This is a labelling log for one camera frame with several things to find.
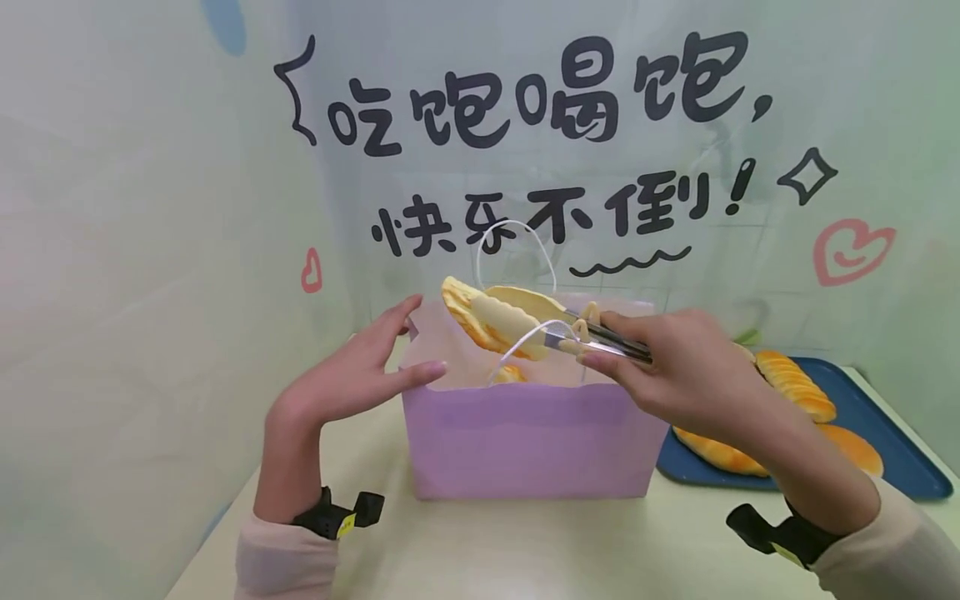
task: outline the white table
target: white table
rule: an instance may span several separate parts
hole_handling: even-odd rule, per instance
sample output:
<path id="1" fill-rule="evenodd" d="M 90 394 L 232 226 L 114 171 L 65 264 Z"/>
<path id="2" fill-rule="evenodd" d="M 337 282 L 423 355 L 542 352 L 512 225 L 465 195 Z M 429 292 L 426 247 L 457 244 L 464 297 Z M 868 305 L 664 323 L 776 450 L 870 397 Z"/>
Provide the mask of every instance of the white table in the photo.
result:
<path id="1" fill-rule="evenodd" d="M 848 374 L 891 413 L 859 374 Z M 891 416 L 956 486 L 956 476 Z M 684 486 L 656 473 L 647 497 L 639 500 L 419 502 L 411 488 L 399 398 L 329 426 L 321 447 L 324 484 L 335 502 L 351 506 L 362 490 L 387 497 L 379 524 L 354 530 L 341 542 L 335 598 L 830 597 L 812 574 L 749 549 L 724 524 L 743 502 L 779 522 L 787 510 L 775 493 Z M 237 532 L 250 513 L 256 478 L 254 473 L 167 600 L 232 597 Z M 960 540 L 960 501 L 924 508 Z"/>

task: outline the exclamation mark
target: exclamation mark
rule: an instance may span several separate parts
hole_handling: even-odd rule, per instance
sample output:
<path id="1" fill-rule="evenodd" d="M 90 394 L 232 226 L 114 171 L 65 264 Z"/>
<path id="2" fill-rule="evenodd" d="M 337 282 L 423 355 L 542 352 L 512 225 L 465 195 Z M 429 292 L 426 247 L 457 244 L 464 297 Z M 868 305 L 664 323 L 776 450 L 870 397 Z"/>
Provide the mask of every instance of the exclamation mark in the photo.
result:
<path id="1" fill-rule="evenodd" d="M 750 177 L 754 175 L 755 168 L 755 158 L 747 158 L 740 163 L 740 171 L 736 174 L 736 179 L 733 180 L 733 190 L 730 193 L 730 201 L 732 203 L 738 203 L 743 200 L 743 195 L 747 192 L 747 185 L 750 184 Z M 727 214 L 730 216 L 735 215 L 738 210 L 740 210 L 738 204 L 729 204 L 727 206 Z"/>

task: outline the white string handle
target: white string handle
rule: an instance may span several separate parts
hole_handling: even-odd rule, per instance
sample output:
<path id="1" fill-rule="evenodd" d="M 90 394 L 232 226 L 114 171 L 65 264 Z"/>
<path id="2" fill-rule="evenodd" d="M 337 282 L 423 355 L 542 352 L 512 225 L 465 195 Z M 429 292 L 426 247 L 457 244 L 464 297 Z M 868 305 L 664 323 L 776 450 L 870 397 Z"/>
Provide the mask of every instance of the white string handle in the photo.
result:
<path id="1" fill-rule="evenodd" d="M 543 252 L 543 258 L 546 259 L 546 266 L 550 268 L 550 277 L 553 279 L 553 287 L 550 290 L 550 296 L 555 295 L 557 293 L 557 272 L 553 269 L 553 262 L 550 260 L 550 254 L 547 253 L 546 248 L 543 246 L 543 242 L 541 242 L 536 231 L 533 231 L 533 229 L 530 228 L 530 226 L 526 223 L 523 223 L 522 221 L 514 221 L 513 219 L 504 219 L 503 221 L 498 221 L 489 226 L 487 230 L 483 232 L 483 237 L 480 238 L 480 243 L 477 245 L 476 258 L 473 261 L 473 278 L 476 281 L 477 288 L 481 290 L 486 289 L 483 284 L 483 278 L 480 277 L 480 254 L 483 253 L 483 245 L 487 242 L 487 236 L 489 236 L 494 229 L 505 226 L 508 223 L 521 226 L 529 231 L 530 235 L 533 235 L 534 239 L 537 240 L 537 244 L 540 246 L 540 251 Z"/>
<path id="2" fill-rule="evenodd" d="M 491 385 L 493 385 L 493 381 L 496 379 L 496 376 L 500 373 L 500 370 L 503 369 L 503 366 L 507 364 L 507 360 L 514 355 L 514 352 L 516 352 L 521 346 L 526 344 L 526 341 L 532 338 L 534 334 L 536 334 L 538 331 L 540 331 L 541 329 L 544 329 L 545 327 L 549 327 L 552 324 L 563 325 L 564 327 L 567 328 L 567 330 L 569 330 L 570 337 L 572 339 L 574 340 L 579 339 L 577 338 L 577 334 L 573 330 L 573 327 L 570 326 L 570 324 L 564 321 L 561 321 L 560 319 L 551 319 L 550 321 L 544 321 L 543 323 L 537 325 L 530 331 L 527 331 L 525 334 L 523 334 L 523 337 L 517 340 L 516 344 L 514 344 L 509 350 L 507 350 L 506 354 L 500 357 L 500 362 L 496 364 L 496 368 L 493 369 L 493 371 L 490 373 L 490 379 L 487 380 L 487 387 L 489 388 Z M 584 379 L 586 377 L 587 377 L 587 367 L 583 367 L 583 371 L 580 373 L 580 385 L 584 384 Z"/>

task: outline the sleeve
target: sleeve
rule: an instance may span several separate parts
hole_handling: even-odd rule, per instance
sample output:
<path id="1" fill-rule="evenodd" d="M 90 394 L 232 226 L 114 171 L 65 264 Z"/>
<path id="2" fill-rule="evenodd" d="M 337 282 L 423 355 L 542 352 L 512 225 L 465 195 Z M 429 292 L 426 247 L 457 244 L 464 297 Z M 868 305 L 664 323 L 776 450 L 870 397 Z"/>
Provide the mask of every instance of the sleeve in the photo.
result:
<path id="1" fill-rule="evenodd" d="M 327 600 L 337 542 L 254 515 L 240 529 L 234 600 Z"/>
<path id="2" fill-rule="evenodd" d="M 960 551 L 923 510 L 882 479 L 880 512 L 836 542 L 812 570 L 837 600 L 956 600 Z"/>

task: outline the purple paper bag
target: purple paper bag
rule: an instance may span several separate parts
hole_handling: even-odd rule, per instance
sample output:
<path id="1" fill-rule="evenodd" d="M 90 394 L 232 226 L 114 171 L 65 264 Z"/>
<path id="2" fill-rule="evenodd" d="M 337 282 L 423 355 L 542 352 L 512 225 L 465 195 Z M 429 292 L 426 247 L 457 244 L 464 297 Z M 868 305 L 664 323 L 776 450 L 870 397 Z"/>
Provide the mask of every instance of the purple paper bag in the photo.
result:
<path id="1" fill-rule="evenodd" d="M 558 294 L 579 310 L 653 314 L 643 302 Z M 478 348 L 440 301 L 411 316 L 401 367 L 444 360 L 447 374 L 403 394 L 420 499 L 622 498 L 646 495 L 667 424 L 639 410 L 607 377 L 572 356 L 511 358 L 527 383 L 487 387 L 498 354 Z"/>

